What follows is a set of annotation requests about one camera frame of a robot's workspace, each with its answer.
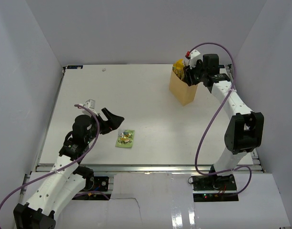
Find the yellow M&M packet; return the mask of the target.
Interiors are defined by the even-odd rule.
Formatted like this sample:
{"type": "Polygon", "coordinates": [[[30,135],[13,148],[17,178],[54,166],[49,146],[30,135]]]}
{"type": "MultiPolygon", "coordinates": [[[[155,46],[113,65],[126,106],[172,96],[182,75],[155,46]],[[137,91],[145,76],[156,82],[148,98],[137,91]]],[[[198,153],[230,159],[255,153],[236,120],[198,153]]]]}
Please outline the yellow M&M packet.
{"type": "Polygon", "coordinates": [[[183,81],[184,79],[184,71],[183,71],[183,68],[186,66],[186,63],[185,63],[185,60],[184,59],[179,59],[177,61],[178,63],[181,63],[181,75],[180,77],[178,77],[181,81],[183,81]]]}
{"type": "Polygon", "coordinates": [[[173,66],[172,66],[172,70],[178,77],[180,77],[180,75],[181,75],[181,63],[178,63],[178,62],[174,63],[173,66]]]}

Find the green candy packet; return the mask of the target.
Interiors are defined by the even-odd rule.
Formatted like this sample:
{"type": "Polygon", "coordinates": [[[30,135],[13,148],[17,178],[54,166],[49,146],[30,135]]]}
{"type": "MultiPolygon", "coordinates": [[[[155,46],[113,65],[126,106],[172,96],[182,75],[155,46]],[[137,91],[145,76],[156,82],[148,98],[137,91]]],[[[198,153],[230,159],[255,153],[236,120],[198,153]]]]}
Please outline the green candy packet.
{"type": "Polygon", "coordinates": [[[120,129],[116,140],[116,147],[132,148],[135,131],[131,129],[120,129]]]}

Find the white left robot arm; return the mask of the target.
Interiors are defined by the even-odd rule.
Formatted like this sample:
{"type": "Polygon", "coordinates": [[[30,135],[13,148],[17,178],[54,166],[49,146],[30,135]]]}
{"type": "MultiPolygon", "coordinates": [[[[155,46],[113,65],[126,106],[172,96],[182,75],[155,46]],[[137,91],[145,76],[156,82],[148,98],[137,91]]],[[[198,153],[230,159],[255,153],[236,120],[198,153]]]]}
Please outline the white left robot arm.
{"type": "Polygon", "coordinates": [[[41,179],[43,183],[23,204],[17,204],[14,220],[18,229],[53,229],[62,210],[82,190],[94,185],[94,172],[80,163],[94,147],[98,136],[120,127],[124,117],[103,108],[103,120],[90,108],[75,118],[72,130],[68,132],[51,171],[41,179]]]}

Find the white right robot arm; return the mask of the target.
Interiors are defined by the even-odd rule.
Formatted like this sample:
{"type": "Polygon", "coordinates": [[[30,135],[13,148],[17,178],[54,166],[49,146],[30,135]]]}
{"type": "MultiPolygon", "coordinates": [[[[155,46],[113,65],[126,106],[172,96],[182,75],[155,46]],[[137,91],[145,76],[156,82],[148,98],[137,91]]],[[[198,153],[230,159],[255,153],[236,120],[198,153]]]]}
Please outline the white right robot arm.
{"type": "Polygon", "coordinates": [[[221,70],[217,54],[201,55],[197,50],[186,54],[189,60],[184,68],[189,86],[202,83],[220,102],[230,122],[224,135],[225,149],[211,167],[209,186],[220,190],[226,184],[225,177],[232,174],[238,163],[262,142],[264,116],[249,108],[233,88],[233,82],[225,70],[221,70]]]}

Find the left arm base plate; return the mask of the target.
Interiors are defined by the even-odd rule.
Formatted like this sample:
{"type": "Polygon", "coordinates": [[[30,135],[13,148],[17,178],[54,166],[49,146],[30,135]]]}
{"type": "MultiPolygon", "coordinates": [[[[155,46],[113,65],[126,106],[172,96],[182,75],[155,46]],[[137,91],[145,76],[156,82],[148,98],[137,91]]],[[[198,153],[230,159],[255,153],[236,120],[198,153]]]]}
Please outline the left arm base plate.
{"type": "Polygon", "coordinates": [[[73,200],[109,200],[109,177],[91,177],[73,200]]]}

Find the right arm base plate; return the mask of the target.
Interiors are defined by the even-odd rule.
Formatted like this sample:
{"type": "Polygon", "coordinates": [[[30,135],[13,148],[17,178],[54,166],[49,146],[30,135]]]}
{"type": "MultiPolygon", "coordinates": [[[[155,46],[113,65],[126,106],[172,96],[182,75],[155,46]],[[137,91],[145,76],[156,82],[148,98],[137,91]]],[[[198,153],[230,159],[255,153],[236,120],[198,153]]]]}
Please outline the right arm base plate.
{"type": "Polygon", "coordinates": [[[188,184],[192,185],[195,203],[239,201],[234,175],[191,176],[188,178],[188,184]]]}

